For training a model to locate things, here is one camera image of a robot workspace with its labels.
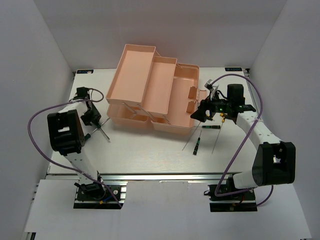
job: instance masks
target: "wire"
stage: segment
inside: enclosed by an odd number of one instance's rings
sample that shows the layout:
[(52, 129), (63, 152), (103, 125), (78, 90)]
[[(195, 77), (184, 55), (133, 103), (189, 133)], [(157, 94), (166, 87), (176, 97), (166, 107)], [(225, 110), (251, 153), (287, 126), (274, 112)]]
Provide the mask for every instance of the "wire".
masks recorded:
[(44, 108), (40, 111), (37, 111), (30, 119), (29, 119), (29, 122), (28, 122), (28, 126), (27, 126), (27, 129), (28, 129), (28, 135), (29, 135), (29, 138), (32, 142), (32, 144), (34, 145), (35, 149), (40, 153), (40, 155), (42, 157), (44, 157), (48, 162), (54, 164), (54, 165), (57, 165), (58, 167), (61, 167), (61, 168), (64, 168), (64, 169), (69, 169), (69, 170), (72, 170), (72, 171), (75, 171), (77, 173), (80, 173), (82, 174), (83, 176), (85, 176), (87, 179), (93, 181), (94, 183), (97, 183), (97, 184), (101, 184), (102, 186), (104, 186), (109, 192), (110, 194), (112, 195), (112, 197), (114, 198), (114, 200), (116, 201), (116, 203), (119, 205), (120, 208), (122, 208), (122, 205), (121, 203), (119, 202), (119, 200), (117, 199), (117, 197), (114, 195), (114, 193), (111, 191), (110, 187), (107, 186), (106, 184), (104, 184), (103, 182), (100, 182), (98, 180), (95, 180), (94, 178), (92, 178), (90, 175), (88, 175), (87, 173), (85, 173), (84, 171), (82, 171), (81, 169), (77, 169), (77, 168), (73, 168), (73, 167), (69, 167), (69, 166), (65, 166), (63, 164), (60, 164), (58, 162), (55, 162), (53, 161), (52, 159), (50, 159), (41, 149), (40, 147), (38, 146), (38, 144), (36, 143), (33, 135), (32, 135), (32, 132), (31, 132), (31, 123), (32, 121), (34, 120), (34, 118), (36, 116), (38, 116), (39, 114), (45, 112), (45, 111), (48, 111), (48, 110), (51, 110), (51, 109), (55, 109), (55, 108), (58, 108), (58, 107), (62, 107), (62, 106), (66, 106), (66, 105), (69, 105), (69, 104), (73, 104), (73, 103), (81, 103), (81, 102), (92, 102), (92, 103), (99, 103), (101, 102), (105, 96), (104, 94), (98, 90), (98, 89), (95, 89), (95, 88), (89, 88), (89, 90), (93, 90), (93, 91), (97, 91), (98, 93), (101, 94), (102, 98), (99, 99), (99, 100), (92, 100), (92, 99), (78, 99), (78, 100), (73, 100), (73, 101), (70, 101), (70, 102), (65, 102), (65, 103), (61, 103), (61, 104), (58, 104), (58, 105), (54, 105), (54, 106), (50, 106), (50, 107), (47, 107), (47, 108)]
[(234, 203), (234, 204), (232, 204), (232, 206), (234, 206), (234, 207), (235, 207), (235, 206), (239, 206), (240, 204), (242, 204), (242, 202), (243, 202), (244, 200), (245, 200), (245, 194), (243, 194), (240, 202)]
[(102, 202), (106, 202), (106, 201), (108, 201), (110, 198), (112, 198), (112, 196), (108, 196), (107, 198), (103, 199)]
[(271, 185), (271, 190), (270, 190), (270, 192), (269, 192), (269, 195), (268, 195), (262, 202), (254, 205), (254, 206), (250, 206), (250, 208), (256, 208), (256, 207), (259, 207), (259, 206), (261, 206), (262, 204), (264, 204), (264, 203), (265, 203), (266, 201), (268, 201), (268, 199), (271, 197), (271, 194), (273, 193), (273, 191), (274, 191), (274, 186)]
[(225, 95), (224, 95), (220, 90), (217, 90), (216, 93), (221, 94), (221, 96), (222, 96), (224, 99), (228, 99), (227, 97), (225, 97)]
[(263, 105), (263, 101), (262, 101), (262, 97), (261, 97), (261, 94), (260, 92), (258, 91), (256, 85), (251, 81), (250, 78), (246, 77), (246, 76), (242, 76), (242, 75), (239, 75), (239, 74), (235, 74), (235, 73), (229, 73), (229, 74), (225, 74), (225, 75), (222, 75), (220, 77), (218, 77), (216, 80), (214, 80), (211, 85), (215, 84), (217, 81), (219, 81), (220, 79), (224, 78), (224, 77), (228, 77), (228, 76), (236, 76), (236, 77), (240, 77), (240, 78), (243, 78), (245, 79), (246, 81), (248, 81), (252, 86), (253, 88), (255, 89), (258, 97), (259, 97), (259, 100), (260, 100), (260, 112), (257, 116), (257, 118), (254, 120), (252, 126), (250, 127), (248, 133), (246, 134), (246, 136), (244, 137), (243, 141), (241, 142), (240, 146), (238, 147), (238, 149), (236, 150), (235, 154), (233, 155), (232, 159), (230, 160), (229, 164), (226, 166), (220, 180), (219, 180), (219, 183), (218, 185), (216, 186), (215, 188), (215, 191), (214, 191), (214, 195), (217, 196), (217, 197), (224, 197), (224, 196), (229, 196), (229, 195), (233, 195), (233, 194), (240, 194), (240, 193), (244, 193), (244, 192), (247, 192), (249, 190), (252, 190), (253, 188), (245, 188), (245, 189), (241, 189), (241, 190), (238, 190), (238, 191), (233, 191), (233, 192), (226, 192), (226, 193), (218, 193), (219, 192), (219, 189), (221, 187), (221, 184), (223, 182), (223, 180), (225, 179), (225, 176), (227, 175), (230, 167), (232, 166), (232, 164), (234, 163), (234, 161), (236, 160), (236, 157), (238, 156), (240, 150), (242, 149), (242, 147), (244, 146), (244, 144), (246, 143), (246, 141), (248, 140), (251, 132), (253, 131), (253, 129), (255, 128), (255, 126), (257, 125), (261, 115), (262, 115), (262, 112), (263, 112), (263, 109), (264, 109), (264, 105)]

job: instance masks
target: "metal rod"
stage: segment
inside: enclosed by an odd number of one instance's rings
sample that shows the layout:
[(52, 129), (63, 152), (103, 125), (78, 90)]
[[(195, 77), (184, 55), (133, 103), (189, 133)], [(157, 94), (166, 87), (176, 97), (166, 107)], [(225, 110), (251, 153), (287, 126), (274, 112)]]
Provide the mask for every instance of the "metal rod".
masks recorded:
[(154, 118), (154, 116), (151, 115), (150, 112), (147, 112), (146, 110), (144, 110), (144, 108), (142, 106), (140, 106), (139, 104), (137, 105), (145, 114), (147, 114), (151, 119), (152, 121), (156, 121), (156, 119)]
[(216, 144), (217, 144), (217, 142), (218, 142), (218, 138), (219, 138), (219, 135), (220, 135), (220, 133), (221, 133), (221, 130), (222, 130), (222, 126), (223, 126), (223, 125), (224, 125), (224, 123), (221, 124), (221, 128), (220, 128), (220, 131), (219, 131), (219, 133), (218, 133), (218, 136), (216, 137), (216, 140), (215, 140), (215, 143), (214, 143), (214, 146), (213, 146), (213, 149), (212, 149), (211, 154), (214, 153), (214, 150), (215, 150)]
[(103, 133), (103, 135), (110, 141), (110, 138), (108, 135), (105, 133), (105, 131), (102, 130), (102, 128), (99, 128), (99, 130)]
[(188, 141), (186, 141), (186, 144), (184, 145), (184, 147), (182, 148), (182, 151), (185, 149), (185, 147), (187, 146), (188, 142), (190, 141), (191, 137), (194, 135), (195, 131), (198, 129), (199, 125), (200, 125), (200, 121), (198, 126), (196, 126), (196, 129), (193, 131), (193, 133), (191, 134), (191, 136), (189, 137)]
[[(100, 124), (100, 126), (102, 127), (106, 122), (108, 122), (110, 120), (110, 117), (108, 117), (103, 123)], [(90, 135), (92, 135), (95, 131), (97, 131), (99, 128), (96, 128), (95, 130), (93, 130)]]

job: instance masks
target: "black screwdriver handle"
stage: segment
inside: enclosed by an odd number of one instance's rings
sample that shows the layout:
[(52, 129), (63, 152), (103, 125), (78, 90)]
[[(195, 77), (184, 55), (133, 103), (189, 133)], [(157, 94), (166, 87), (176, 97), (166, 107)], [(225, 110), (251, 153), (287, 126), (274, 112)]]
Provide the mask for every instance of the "black screwdriver handle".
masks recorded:
[(200, 137), (198, 137), (198, 140), (196, 141), (194, 150), (193, 150), (193, 155), (197, 155), (198, 148), (199, 148), (199, 143), (200, 143)]

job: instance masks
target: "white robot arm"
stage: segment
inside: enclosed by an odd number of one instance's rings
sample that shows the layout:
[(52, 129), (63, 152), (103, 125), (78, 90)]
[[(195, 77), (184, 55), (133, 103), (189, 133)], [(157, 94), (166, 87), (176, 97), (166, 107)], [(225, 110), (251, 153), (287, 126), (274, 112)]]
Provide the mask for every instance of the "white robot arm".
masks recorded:
[(233, 120), (246, 134), (254, 122), (258, 121), (249, 135), (257, 150), (252, 169), (236, 173), (232, 179), (228, 179), (227, 185), (231, 187), (227, 191), (232, 193), (235, 189), (293, 183), (296, 165), (295, 146), (291, 142), (281, 141), (261, 120), (257, 119), (254, 107), (245, 104), (243, 85), (229, 84), (227, 97), (217, 90), (218, 86), (207, 83), (205, 87), (210, 90), (210, 94), (200, 102), (191, 118), (205, 122), (212, 120), (215, 113), (222, 113), (227, 119)]

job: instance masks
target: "metal screwdriver shaft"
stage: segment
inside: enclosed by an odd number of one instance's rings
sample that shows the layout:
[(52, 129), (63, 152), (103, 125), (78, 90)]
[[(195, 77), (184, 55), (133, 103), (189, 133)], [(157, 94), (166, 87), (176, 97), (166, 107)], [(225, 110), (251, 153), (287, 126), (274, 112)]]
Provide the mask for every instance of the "metal screwdriver shaft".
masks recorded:
[(105, 131), (102, 130), (102, 128), (99, 128), (99, 130), (103, 133), (103, 135), (104, 135), (108, 140), (110, 140), (110, 138), (109, 138), (108, 135), (105, 133)]

